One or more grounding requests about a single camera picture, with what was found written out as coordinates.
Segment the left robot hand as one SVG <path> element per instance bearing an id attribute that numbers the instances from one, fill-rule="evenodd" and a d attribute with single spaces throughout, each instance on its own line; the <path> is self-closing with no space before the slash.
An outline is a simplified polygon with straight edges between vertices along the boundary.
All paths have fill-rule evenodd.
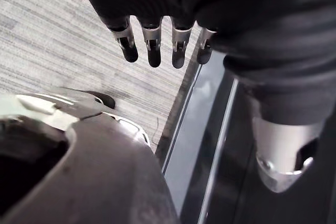
<path id="1" fill-rule="evenodd" d="M 335 107 L 335 0 L 89 0 L 113 31 L 125 16 L 154 27 L 198 23 L 249 100 L 262 182 L 289 189 Z"/>

